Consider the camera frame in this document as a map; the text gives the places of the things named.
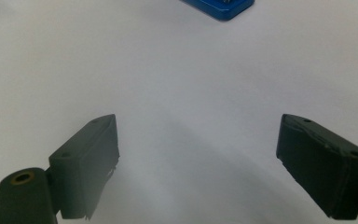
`white table surface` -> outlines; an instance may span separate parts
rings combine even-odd
[[[320,224],[276,159],[283,113],[358,145],[358,0],[0,0],[0,180],[91,119],[121,158],[90,222]]]

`white surface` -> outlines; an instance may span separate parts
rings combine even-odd
[[[282,113],[358,145],[358,1],[0,0],[0,180],[111,113],[117,171],[60,223],[338,223],[275,149]]]

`blue object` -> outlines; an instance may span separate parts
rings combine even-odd
[[[255,0],[183,0],[191,6],[198,8],[206,14],[220,20],[229,21],[246,8],[250,7]]]

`screw hole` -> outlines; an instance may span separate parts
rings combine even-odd
[[[27,171],[13,176],[13,178],[11,178],[10,183],[12,185],[21,185],[31,181],[33,178],[34,178],[34,173]]]
[[[351,151],[351,155],[353,157],[358,157],[358,152],[357,151]]]
[[[70,157],[70,156],[71,156],[71,153],[69,153],[69,152],[62,153],[62,157]]]
[[[29,179],[30,177],[31,177],[31,176],[28,175],[28,174],[23,174],[23,175],[17,176],[14,180],[15,180],[16,182],[22,182],[22,181],[24,181],[24,180]]]

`blue block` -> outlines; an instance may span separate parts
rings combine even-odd
[[[220,21],[231,20],[255,2],[255,0],[226,0],[226,2],[225,0],[183,1]]]

